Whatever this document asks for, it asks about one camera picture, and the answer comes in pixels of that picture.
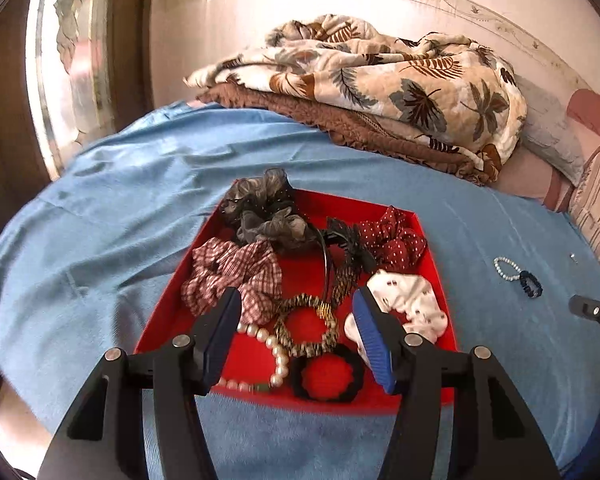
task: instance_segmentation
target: bed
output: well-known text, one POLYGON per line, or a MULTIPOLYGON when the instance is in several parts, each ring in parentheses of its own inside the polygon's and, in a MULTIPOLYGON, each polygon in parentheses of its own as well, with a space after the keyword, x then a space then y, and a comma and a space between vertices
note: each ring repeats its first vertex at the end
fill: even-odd
MULTIPOLYGON (((488 346, 558 466, 573 461, 600 412, 600 326, 567 304, 573 294, 600 300, 600 264, 568 216, 335 146, 273 112, 217 104, 160 108, 90 146, 0 236, 0 371, 49 431, 107 349, 133 351, 232 181, 271 166, 298 188, 415 211, 459 349, 488 346), (533 272, 542 296, 530 300, 502 280, 496 256, 533 272)), ((161 478, 149 393, 144 400, 150 477, 161 478)), ((198 409, 221 479, 375 478, 393 425, 392 416, 290 412, 215 394, 198 409)), ((443 409, 434 478, 445 477, 451 420, 443 409)))

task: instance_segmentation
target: silver rivet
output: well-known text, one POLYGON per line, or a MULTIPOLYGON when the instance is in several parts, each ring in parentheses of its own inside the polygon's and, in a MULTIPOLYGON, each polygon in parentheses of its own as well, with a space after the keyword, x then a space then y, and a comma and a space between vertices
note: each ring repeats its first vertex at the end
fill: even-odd
POLYGON ((413 332, 404 336, 404 342, 408 346, 420 346, 422 344, 422 338, 418 334, 413 332))
POLYGON ((475 347, 474 353, 478 359, 488 359, 491 357, 491 350, 489 350, 486 346, 475 347))
POLYGON ((183 346, 191 343, 191 338, 186 334, 180 334, 173 338, 171 341, 176 348, 182 348, 183 346))
POLYGON ((115 361, 122 355, 122 350, 120 348, 110 348, 104 354, 104 358, 107 361, 115 361))

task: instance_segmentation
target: folded blanket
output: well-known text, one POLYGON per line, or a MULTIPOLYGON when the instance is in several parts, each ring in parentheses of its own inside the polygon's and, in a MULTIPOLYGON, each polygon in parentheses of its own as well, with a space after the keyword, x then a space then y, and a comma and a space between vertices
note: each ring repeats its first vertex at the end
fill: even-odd
POLYGON ((197 70, 185 82, 236 82, 401 121, 458 147, 483 171, 487 158, 496 168, 506 162, 526 118, 512 74, 506 61, 464 36, 431 32, 416 42, 327 14, 285 23, 263 48, 197 70))
POLYGON ((231 83, 220 83, 198 99, 204 103, 216 102, 225 108, 264 108, 307 126, 320 128, 339 146, 421 164, 479 186, 494 180, 498 174, 488 158, 484 160, 484 171, 480 171, 469 157, 458 153, 457 148, 431 137, 414 139, 419 134, 418 130, 392 119, 289 95, 257 92, 244 85, 231 83), (421 144, 420 139, 426 139, 428 145, 421 144))

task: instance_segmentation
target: white bead bracelet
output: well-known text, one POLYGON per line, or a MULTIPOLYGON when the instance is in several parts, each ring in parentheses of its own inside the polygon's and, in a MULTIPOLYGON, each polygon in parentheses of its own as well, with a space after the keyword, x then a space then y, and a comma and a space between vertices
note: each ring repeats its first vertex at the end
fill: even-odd
POLYGON ((493 265, 496 267, 498 274, 503 280, 507 280, 508 282, 515 282, 516 280, 520 279, 520 272, 522 272, 522 269, 520 269, 520 267, 514 261, 509 260, 504 256, 498 256, 497 258, 494 258, 493 265), (507 276, 504 272, 502 272, 502 269, 500 268, 500 262, 505 262, 506 264, 509 264, 511 267, 513 267, 514 270, 517 272, 517 275, 507 276))
POLYGON ((238 390, 240 392, 268 392, 271 388, 279 388, 289 375, 289 356, 286 350, 278 344, 278 338, 274 335, 269 335, 266 328, 260 328, 256 324, 238 323, 235 330, 238 334, 246 334, 249 337, 256 338, 259 342, 264 343, 271 350, 274 359, 276 360, 276 371, 269 378, 269 383, 249 384, 244 381, 238 382, 233 379, 225 379, 220 377, 218 386, 224 386, 229 390, 238 390))

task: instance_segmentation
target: red tray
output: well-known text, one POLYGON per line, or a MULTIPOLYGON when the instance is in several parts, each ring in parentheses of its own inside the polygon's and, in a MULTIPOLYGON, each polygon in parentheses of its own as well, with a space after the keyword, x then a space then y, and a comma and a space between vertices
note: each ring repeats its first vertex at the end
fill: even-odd
MULTIPOLYGON (((334 217, 354 224, 365 220, 377 221, 386 211, 386 206, 360 202, 339 196, 332 196, 313 191, 296 190, 296 204, 302 214, 317 227, 326 227, 326 218, 334 217)), ((411 228, 418 234, 424 235, 422 226, 415 213, 404 211, 410 220, 411 228)), ((198 236, 191 245, 192 248, 200 247, 209 238, 214 236, 230 239, 234 233, 224 226, 219 209, 206 221, 198 236)), ((338 259, 337 251, 331 249, 334 259, 338 259)), ((315 294, 322 293, 324 279, 324 264, 322 251, 316 246, 315 250, 308 250, 303 254, 294 254, 292 257, 279 257, 282 268, 283 297, 289 298, 300 292, 315 294)), ((425 250, 417 265, 416 272, 427 278, 433 286, 433 291, 438 300, 440 308, 448 316, 448 327, 442 337, 438 339, 437 345, 447 350, 456 350, 456 338, 452 325, 451 316, 446 306, 445 295, 442 291, 438 271, 433 262, 429 248, 425 250)), ((194 317, 182 304, 180 299, 180 286, 191 274, 191 257, 189 251, 182 259, 173 277, 169 281, 160 300, 149 318, 149 322, 142 332, 135 353, 149 352, 163 345, 174 336, 187 333, 194 317)), ((360 277, 359 284, 365 285, 367 275, 360 277)), ((340 327, 341 343, 356 350, 356 345, 344 335, 342 329, 346 315, 351 312, 351 300, 347 298, 337 309, 336 317, 340 327)), ((267 325, 271 332, 273 322, 267 325)), ((309 309, 300 309, 289 315, 287 326, 296 340, 320 340, 324 332, 324 323, 318 319, 315 313, 309 309)), ((236 334, 224 366, 222 375, 237 381, 249 383, 267 382, 273 373, 274 361, 263 343, 246 334, 236 334)), ((350 369, 344 362, 333 355, 325 355, 311 360, 304 371, 304 385, 316 397, 328 398, 337 396, 344 390, 350 380, 350 369)), ((365 380, 362 389, 355 400, 350 404, 333 404, 328 402, 311 402, 298 399, 293 395, 291 387, 286 383, 281 388, 276 388, 266 394, 249 392, 238 392, 216 386, 215 393, 230 397, 236 397, 259 404, 277 406, 282 408, 293 408, 309 412, 329 413, 396 413, 400 402, 399 396, 388 396, 382 388, 374 381, 373 374, 365 366, 365 380)), ((443 389, 442 400, 444 403, 451 402, 453 391, 450 388, 443 389)))

